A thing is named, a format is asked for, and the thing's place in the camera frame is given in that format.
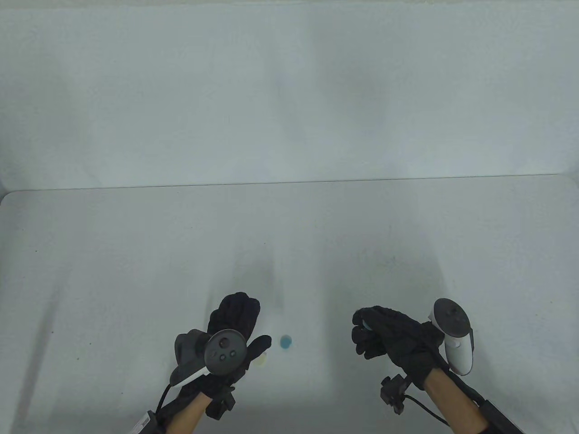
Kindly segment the person's left hand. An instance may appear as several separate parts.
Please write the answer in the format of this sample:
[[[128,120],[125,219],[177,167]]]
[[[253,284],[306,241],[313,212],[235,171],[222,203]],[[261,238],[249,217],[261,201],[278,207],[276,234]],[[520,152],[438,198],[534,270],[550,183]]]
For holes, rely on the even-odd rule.
[[[256,298],[251,298],[244,292],[236,292],[223,298],[219,308],[209,317],[208,333],[215,334],[225,329],[236,330],[249,339],[254,331],[261,307]],[[270,335],[260,335],[247,346],[247,354],[236,370],[225,376],[208,374],[201,376],[183,386],[178,395],[190,404],[200,395],[212,401],[221,401],[224,396],[234,390],[236,384],[250,368],[253,360],[261,356],[271,347]]]

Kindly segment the person's right hand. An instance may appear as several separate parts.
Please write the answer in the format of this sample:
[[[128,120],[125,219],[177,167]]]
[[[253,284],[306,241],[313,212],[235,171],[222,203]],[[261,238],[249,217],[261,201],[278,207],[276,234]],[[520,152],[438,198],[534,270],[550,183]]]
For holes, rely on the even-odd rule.
[[[444,334],[429,321],[420,324],[380,306],[360,308],[353,314],[351,338],[358,355],[367,360],[388,355],[418,389],[423,389],[432,370],[449,371],[440,354]]]

